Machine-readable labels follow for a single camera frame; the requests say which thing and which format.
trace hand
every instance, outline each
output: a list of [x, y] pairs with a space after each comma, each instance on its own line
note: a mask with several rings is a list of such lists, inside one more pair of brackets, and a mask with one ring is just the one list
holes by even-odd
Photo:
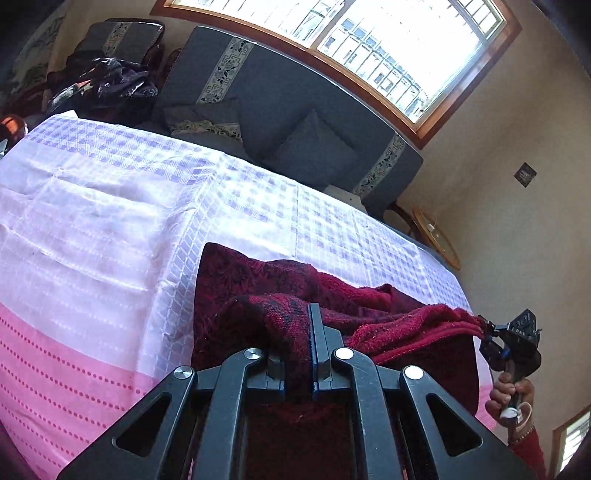
[[[518, 381], [515, 385], [511, 383], [511, 374], [504, 372], [499, 375], [499, 380], [493, 385], [491, 390], [491, 399], [486, 402], [485, 407], [488, 414], [494, 418], [499, 425], [509, 428], [509, 438], [511, 440], [519, 440], [521, 434], [526, 434], [533, 425], [533, 418], [530, 415], [526, 425], [519, 425], [519, 432], [515, 431], [514, 421], [507, 419], [500, 419], [501, 411], [508, 405], [511, 396], [517, 391], [521, 394], [521, 402], [529, 403], [531, 407], [534, 406], [534, 386], [532, 383], [524, 378]], [[527, 411], [524, 411], [524, 417], [527, 417]]]

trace gray pillow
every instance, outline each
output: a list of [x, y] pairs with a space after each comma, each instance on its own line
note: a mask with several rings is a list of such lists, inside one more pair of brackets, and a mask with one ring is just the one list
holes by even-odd
[[197, 103], [164, 108], [170, 135], [250, 161], [242, 145], [238, 101]]
[[312, 110], [263, 163], [280, 175], [324, 190], [356, 160], [357, 153]]

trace bracelet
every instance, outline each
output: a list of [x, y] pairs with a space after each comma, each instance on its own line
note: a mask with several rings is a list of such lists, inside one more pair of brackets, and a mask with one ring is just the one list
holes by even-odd
[[535, 425], [532, 425], [527, 432], [525, 432], [525, 435], [523, 435], [523, 437], [518, 438], [517, 440], [509, 440], [509, 445], [517, 445], [519, 443], [521, 443], [523, 441], [523, 439], [525, 437], [527, 437], [531, 432], [533, 432], [535, 430]]

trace checkered bedsheet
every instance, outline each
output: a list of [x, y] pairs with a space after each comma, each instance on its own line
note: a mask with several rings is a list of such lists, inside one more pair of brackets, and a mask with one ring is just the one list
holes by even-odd
[[[0, 330], [15, 337], [0, 345], [0, 420], [42, 480], [189, 363], [206, 242], [469, 310], [454, 275], [386, 226], [198, 145], [55, 116], [5, 157], [0, 179]], [[41, 351], [55, 361], [41, 367], [47, 394], [29, 359]], [[31, 382], [15, 375], [23, 363]], [[479, 371], [489, 388], [481, 357]]]

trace wall switch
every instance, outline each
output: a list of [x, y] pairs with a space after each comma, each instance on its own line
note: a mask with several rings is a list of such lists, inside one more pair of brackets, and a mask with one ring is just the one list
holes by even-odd
[[537, 175], [537, 172], [531, 168], [527, 163], [524, 163], [514, 177], [517, 179], [519, 183], [521, 183], [524, 187], [527, 187], [534, 177]]

